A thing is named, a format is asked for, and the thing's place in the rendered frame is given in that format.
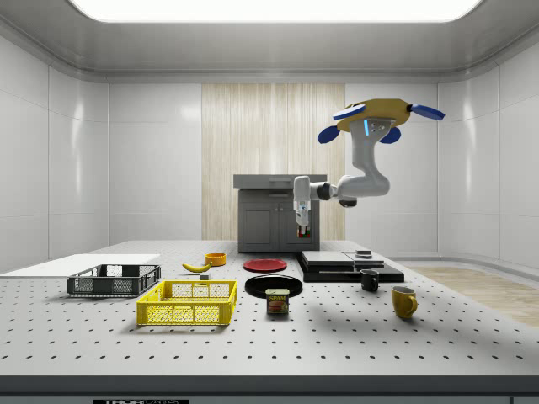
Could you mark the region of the white cabinet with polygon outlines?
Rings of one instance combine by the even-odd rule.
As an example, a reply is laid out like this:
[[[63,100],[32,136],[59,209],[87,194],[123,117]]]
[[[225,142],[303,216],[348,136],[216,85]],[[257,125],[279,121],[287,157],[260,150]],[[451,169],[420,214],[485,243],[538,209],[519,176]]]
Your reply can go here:
[[[300,252],[319,249],[319,203],[309,212],[309,227],[302,235],[290,189],[238,191],[238,251]]]

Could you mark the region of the white drawer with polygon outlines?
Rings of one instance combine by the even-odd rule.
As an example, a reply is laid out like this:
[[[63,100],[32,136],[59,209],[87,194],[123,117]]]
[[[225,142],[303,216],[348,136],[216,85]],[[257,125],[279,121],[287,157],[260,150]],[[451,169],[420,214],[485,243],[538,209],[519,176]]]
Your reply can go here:
[[[235,189],[293,189],[299,174],[234,174]]]

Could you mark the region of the red plate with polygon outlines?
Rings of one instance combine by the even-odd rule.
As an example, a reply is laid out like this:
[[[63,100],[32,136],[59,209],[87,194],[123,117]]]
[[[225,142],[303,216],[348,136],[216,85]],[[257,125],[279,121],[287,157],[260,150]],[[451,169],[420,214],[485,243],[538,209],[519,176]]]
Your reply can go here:
[[[255,273],[273,273],[287,268],[287,263],[277,258],[256,258],[246,261],[243,268]]]

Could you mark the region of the black stove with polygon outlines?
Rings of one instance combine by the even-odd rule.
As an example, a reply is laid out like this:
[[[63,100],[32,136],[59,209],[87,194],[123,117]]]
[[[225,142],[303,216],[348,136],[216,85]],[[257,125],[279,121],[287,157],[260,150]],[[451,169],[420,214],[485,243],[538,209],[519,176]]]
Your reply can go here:
[[[304,251],[297,255],[305,282],[360,282],[362,269],[374,269],[381,283],[404,281],[404,273],[371,250]]]

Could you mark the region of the black plate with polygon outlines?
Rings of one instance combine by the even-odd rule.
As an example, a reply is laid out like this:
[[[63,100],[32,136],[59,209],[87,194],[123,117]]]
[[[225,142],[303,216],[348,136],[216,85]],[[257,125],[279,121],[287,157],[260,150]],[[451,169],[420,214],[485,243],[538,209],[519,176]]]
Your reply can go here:
[[[245,282],[245,290],[251,296],[264,299],[267,289],[288,289],[290,297],[302,292],[302,282],[299,279],[287,275],[261,275],[248,279]]]

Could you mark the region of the flat-sided can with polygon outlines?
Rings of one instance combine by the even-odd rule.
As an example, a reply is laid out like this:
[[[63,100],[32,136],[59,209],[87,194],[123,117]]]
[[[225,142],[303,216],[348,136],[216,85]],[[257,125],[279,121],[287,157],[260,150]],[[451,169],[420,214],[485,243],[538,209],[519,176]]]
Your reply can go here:
[[[268,314],[287,314],[289,312],[288,289],[267,289],[265,291]]]

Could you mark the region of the black mug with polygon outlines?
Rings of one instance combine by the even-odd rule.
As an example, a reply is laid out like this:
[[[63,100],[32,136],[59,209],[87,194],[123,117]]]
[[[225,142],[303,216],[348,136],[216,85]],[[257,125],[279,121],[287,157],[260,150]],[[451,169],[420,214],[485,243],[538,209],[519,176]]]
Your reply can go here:
[[[379,287],[379,272],[374,269],[362,269],[360,274],[362,289],[376,292]]]

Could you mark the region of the yellow mug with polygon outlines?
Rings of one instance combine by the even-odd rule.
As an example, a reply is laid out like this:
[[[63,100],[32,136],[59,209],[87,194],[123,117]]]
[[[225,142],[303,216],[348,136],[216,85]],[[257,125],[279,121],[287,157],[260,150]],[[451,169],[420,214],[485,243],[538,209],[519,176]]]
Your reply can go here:
[[[411,318],[418,308],[415,291],[405,286],[393,286],[391,294],[396,316],[404,319]]]

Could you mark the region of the drone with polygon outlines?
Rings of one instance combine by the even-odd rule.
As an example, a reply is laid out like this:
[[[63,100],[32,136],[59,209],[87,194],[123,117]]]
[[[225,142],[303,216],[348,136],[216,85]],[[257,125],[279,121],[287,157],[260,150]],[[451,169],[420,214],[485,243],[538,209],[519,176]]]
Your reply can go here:
[[[399,98],[374,98],[351,104],[333,114],[333,119],[338,123],[322,130],[318,135],[318,142],[328,143],[335,139],[340,131],[350,132],[352,121],[380,118],[391,121],[389,133],[380,142],[392,144],[400,139],[401,132],[398,126],[408,120],[411,112],[433,120],[443,120],[445,117],[445,114],[438,109],[421,104],[409,104]]]

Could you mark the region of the yellow basket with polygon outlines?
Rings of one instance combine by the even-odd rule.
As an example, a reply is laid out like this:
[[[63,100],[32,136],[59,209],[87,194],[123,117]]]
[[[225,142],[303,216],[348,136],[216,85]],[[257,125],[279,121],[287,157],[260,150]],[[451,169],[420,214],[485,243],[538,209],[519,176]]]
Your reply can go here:
[[[139,325],[227,325],[236,280],[164,280],[136,302]]]

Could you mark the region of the dark grey basket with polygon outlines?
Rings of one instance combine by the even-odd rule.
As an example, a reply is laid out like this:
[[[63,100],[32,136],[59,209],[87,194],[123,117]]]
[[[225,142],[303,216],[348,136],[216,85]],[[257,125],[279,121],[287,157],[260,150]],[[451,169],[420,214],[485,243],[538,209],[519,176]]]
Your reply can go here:
[[[67,293],[76,296],[138,296],[161,278],[159,265],[100,264],[67,279]]]

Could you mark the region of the white board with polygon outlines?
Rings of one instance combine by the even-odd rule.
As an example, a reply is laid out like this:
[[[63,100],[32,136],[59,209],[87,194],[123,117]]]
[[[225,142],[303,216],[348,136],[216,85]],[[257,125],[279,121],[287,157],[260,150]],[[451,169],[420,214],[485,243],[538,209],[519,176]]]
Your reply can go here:
[[[144,264],[158,257],[159,254],[75,254],[0,274],[0,278],[66,278],[100,264]]]

